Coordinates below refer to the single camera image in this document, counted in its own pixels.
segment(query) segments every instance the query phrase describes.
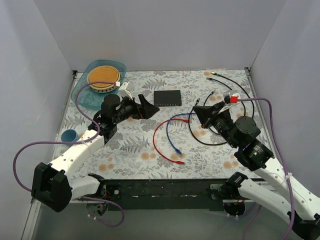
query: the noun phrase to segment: table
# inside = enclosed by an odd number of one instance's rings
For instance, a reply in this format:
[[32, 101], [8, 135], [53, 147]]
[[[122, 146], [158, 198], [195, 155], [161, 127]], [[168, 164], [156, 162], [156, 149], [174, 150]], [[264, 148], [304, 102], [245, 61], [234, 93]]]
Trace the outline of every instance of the table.
[[[223, 92], [228, 91], [228, 89], [218, 82], [206, 79], [206, 77], [210, 77], [211, 71], [212, 69], [127, 72], [124, 81], [134, 83], [131, 91], [133, 97], [138, 98], [138, 94], [143, 94], [150, 103], [153, 103], [153, 91], [180, 90], [182, 106], [160, 107], [160, 111], [148, 120], [129, 118], [121, 122], [118, 124], [118, 131], [113, 138], [104, 147], [94, 152], [76, 171], [73, 178], [95, 173], [105, 179], [227, 179], [237, 171], [246, 174], [249, 178], [259, 178], [237, 161], [233, 156], [236, 151], [234, 148], [231, 148], [228, 144], [206, 146], [196, 142], [184, 122], [172, 121], [169, 126], [171, 140], [182, 151], [182, 156], [175, 153], [170, 146], [165, 125], [158, 130], [155, 143], [164, 155], [173, 160], [181, 159], [185, 164], [176, 164], [164, 159], [153, 146], [154, 130], [161, 122], [175, 114], [189, 113], [198, 98], [200, 98], [199, 104], [203, 105], [211, 91], [214, 91], [214, 94], [209, 98], [208, 106], [212, 106], [223, 99]], [[245, 70], [215, 70], [215, 72], [236, 81], [251, 97], [253, 96], [253, 89]], [[78, 73], [75, 82], [79, 80], [80, 76], [81, 73]], [[238, 90], [241, 98], [247, 98], [236, 84], [218, 76], [211, 75], [211, 77], [226, 83], [234, 90]], [[246, 115], [251, 116], [252, 104], [246, 102], [245, 107]], [[96, 113], [95, 110], [84, 107], [83, 109], [89, 116]], [[230, 112], [235, 120], [243, 115], [244, 109], [241, 104], [238, 104]], [[256, 104], [254, 120], [261, 129], [258, 140], [270, 148], [268, 132]], [[69, 96], [68, 107], [59, 136], [66, 129], [75, 129], [81, 135], [89, 124], [90, 122], [78, 112], [75, 103], [70, 100]], [[191, 128], [194, 135], [203, 142], [224, 142], [220, 136], [202, 129], [196, 116], [193, 117]], [[54, 158], [57, 158], [67, 149], [64, 145], [56, 146]]]

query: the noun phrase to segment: floral pattern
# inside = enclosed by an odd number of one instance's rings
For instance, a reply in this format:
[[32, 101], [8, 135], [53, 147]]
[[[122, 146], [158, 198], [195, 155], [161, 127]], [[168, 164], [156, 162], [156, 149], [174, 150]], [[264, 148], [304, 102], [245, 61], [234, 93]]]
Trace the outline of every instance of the floral pattern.
[[[252, 88], [244, 70], [216, 70], [221, 75], [229, 77], [239, 83], [250, 96]], [[188, 126], [182, 121], [172, 121], [168, 131], [174, 145], [181, 150], [182, 155], [175, 153], [166, 136], [166, 125], [159, 128], [155, 135], [158, 149], [173, 160], [180, 160], [185, 164], [176, 164], [164, 159], [155, 150], [152, 139], [155, 128], [163, 121], [175, 114], [189, 113], [196, 100], [200, 98], [203, 104], [206, 97], [214, 91], [206, 105], [213, 105], [223, 99], [223, 92], [228, 89], [218, 82], [207, 80], [209, 70], [198, 71], [133, 71], [127, 72], [124, 82], [132, 81], [132, 95], [144, 94], [145, 98], [153, 103], [154, 90], [180, 90], [182, 106], [161, 107], [160, 111], [149, 120], [134, 120], [129, 118], [118, 124], [118, 131], [113, 138], [101, 149], [94, 152], [91, 157], [76, 171], [74, 178], [89, 173], [98, 174], [106, 179], [226, 179], [234, 172], [239, 171], [250, 178], [258, 178], [253, 172], [243, 167], [233, 156], [236, 151], [229, 145], [206, 146], [196, 142], [190, 135]], [[232, 89], [238, 90], [242, 98], [245, 94], [239, 87], [216, 77]], [[252, 105], [245, 102], [247, 115], [252, 114]], [[83, 108], [86, 114], [93, 116], [96, 111]], [[231, 110], [235, 120], [244, 113], [243, 106], [238, 104]], [[270, 148], [266, 128], [262, 117], [255, 106], [254, 119], [261, 129], [258, 139]], [[72, 101], [62, 126], [62, 130], [75, 129], [79, 135], [83, 134], [90, 122], [81, 116]], [[191, 121], [193, 134], [206, 143], [221, 143], [224, 140], [208, 130], [200, 127], [200, 122], [194, 115]], [[63, 145], [55, 147], [54, 156], [58, 157], [68, 148]]]

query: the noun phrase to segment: blue cup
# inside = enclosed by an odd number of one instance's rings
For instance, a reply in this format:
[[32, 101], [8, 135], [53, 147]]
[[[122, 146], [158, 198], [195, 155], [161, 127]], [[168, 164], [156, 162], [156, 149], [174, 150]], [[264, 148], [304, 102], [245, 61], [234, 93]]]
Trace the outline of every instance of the blue cup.
[[61, 135], [62, 142], [76, 142], [79, 140], [79, 136], [77, 132], [73, 129], [65, 130]]

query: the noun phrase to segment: robotic arm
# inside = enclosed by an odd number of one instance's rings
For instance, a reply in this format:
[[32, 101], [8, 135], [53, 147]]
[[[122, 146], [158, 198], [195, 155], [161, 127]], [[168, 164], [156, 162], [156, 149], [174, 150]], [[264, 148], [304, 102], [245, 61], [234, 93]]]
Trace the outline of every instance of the robotic arm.
[[[241, 116], [233, 122], [229, 112], [229, 108], [237, 102], [232, 101], [233, 97], [238, 96], [230, 92], [224, 96], [224, 102], [213, 106], [194, 106], [193, 110], [202, 128], [214, 127], [231, 147], [237, 148], [234, 154], [237, 160], [267, 181], [280, 195], [256, 184], [240, 172], [234, 173], [217, 194], [254, 200], [289, 223], [290, 195], [283, 167], [272, 151], [256, 139], [261, 131], [251, 117]], [[315, 240], [320, 236], [320, 198], [293, 176], [290, 176], [290, 182], [295, 205], [292, 230], [305, 240]]]
[[[138, 95], [140, 103], [131, 96], [120, 97], [107, 95], [93, 120], [100, 126], [99, 135], [90, 142], [76, 144], [65, 153], [48, 164], [41, 162], [34, 170], [31, 195], [56, 212], [62, 211], [71, 199], [84, 195], [102, 198], [106, 188], [102, 184], [103, 177], [89, 174], [71, 180], [75, 171], [88, 157], [103, 147], [117, 132], [117, 124], [132, 117], [133, 119], [149, 119], [159, 108], [149, 103], [142, 94]], [[97, 133], [97, 126], [92, 123], [80, 141], [89, 139]]]

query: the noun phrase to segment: gray floor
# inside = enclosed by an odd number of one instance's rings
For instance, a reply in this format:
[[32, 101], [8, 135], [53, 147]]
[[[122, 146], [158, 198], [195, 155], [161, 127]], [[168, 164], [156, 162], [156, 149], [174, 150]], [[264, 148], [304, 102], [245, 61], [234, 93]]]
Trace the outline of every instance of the gray floor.
[[[87, 217], [84, 203], [72, 203], [60, 213], [43, 205], [33, 240], [238, 240], [252, 214], [235, 220], [206, 210], [126, 210], [120, 227], [110, 228]], [[120, 212], [107, 212], [110, 222]], [[262, 209], [250, 226], [247, 240], [278, 240], [287, 224], [267, 209]], [[288, 240], [300, 238], [291, 233]]]

